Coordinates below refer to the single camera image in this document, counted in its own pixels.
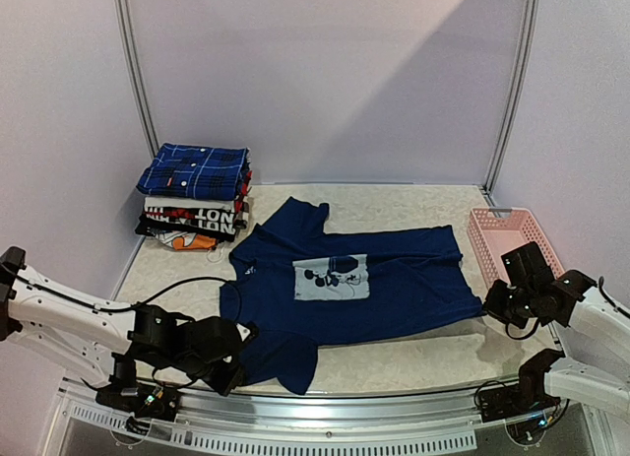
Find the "pink plastic laundry basket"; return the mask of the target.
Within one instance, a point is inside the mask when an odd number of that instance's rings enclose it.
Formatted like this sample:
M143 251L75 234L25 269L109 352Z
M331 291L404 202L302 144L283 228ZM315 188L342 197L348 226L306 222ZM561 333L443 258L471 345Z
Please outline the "pink plastic laundry basket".
M536 242L556 278L565 270L555 251L528 209L473 208L467 234L489 289L495 280L508 281L501 256L529 242Z

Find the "dark blue garment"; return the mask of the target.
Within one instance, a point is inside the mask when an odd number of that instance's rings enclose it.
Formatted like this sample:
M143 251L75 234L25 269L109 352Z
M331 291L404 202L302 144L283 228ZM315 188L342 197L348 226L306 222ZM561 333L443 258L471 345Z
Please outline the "dark blue garment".
M415 335L481 314L451 227L327 233L327 204L290 198L236 245L220 314L258 327L246 384L308 390L326 346Z

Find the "blue plaid flannel shirt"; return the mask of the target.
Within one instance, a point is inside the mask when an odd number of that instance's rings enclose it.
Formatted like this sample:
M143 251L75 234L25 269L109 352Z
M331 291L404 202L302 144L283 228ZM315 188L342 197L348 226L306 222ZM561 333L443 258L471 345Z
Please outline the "blue plaid flannel shirt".
M137 182L148 196L234 200L250 171L249 150L163 144Z

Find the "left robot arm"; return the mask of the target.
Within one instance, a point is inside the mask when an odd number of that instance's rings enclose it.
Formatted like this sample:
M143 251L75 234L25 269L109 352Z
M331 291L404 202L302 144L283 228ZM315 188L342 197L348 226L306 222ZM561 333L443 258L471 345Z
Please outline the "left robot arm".
M126 411L146 403L146 389L115 365L143 362L172 368L226 395L241 385L240 353L257 336L254 324L167 311L149 297L134 304L99 298L56 283L27 265L25 250L1 255L1 338L28 348L106 387Z

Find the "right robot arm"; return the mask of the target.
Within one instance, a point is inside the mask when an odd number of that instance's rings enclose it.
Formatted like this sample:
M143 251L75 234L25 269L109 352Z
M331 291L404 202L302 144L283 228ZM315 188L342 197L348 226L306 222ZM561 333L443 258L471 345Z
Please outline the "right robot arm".
M502 255L507 280L488 291L485 312L507 327L556 323L629 359L629 311L605 291L602 280L578 270L555 276L540 247L529 242ZM522 364L517 383L479 390L475 405L484 422L507 420L563 401L629 419L629 384L597 367L544 349Z

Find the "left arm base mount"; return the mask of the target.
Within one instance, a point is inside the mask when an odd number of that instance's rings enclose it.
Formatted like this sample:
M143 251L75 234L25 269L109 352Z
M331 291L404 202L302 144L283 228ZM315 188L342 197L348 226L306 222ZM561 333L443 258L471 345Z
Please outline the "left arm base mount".
M173 422L181 394L159 384L140 383L134 374L111 376L110 382L96 390L95 401L105 407L126 412L125 430L145 436L154 420Z

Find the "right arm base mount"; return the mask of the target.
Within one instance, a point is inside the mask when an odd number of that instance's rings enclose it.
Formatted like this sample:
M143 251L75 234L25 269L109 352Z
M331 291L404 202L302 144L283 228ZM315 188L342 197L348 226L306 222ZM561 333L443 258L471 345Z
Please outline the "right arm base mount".
M562 351L545 349L520 366L516 384L507 385L498 380L482 383L473 394L474 405L482 421L506 420L552 408L553 413L549 417L542 417L535 424L534 434L554 427L566 414L570 400L567 399L560 410L562 399L547 393L544 377L557 361L565 357Z

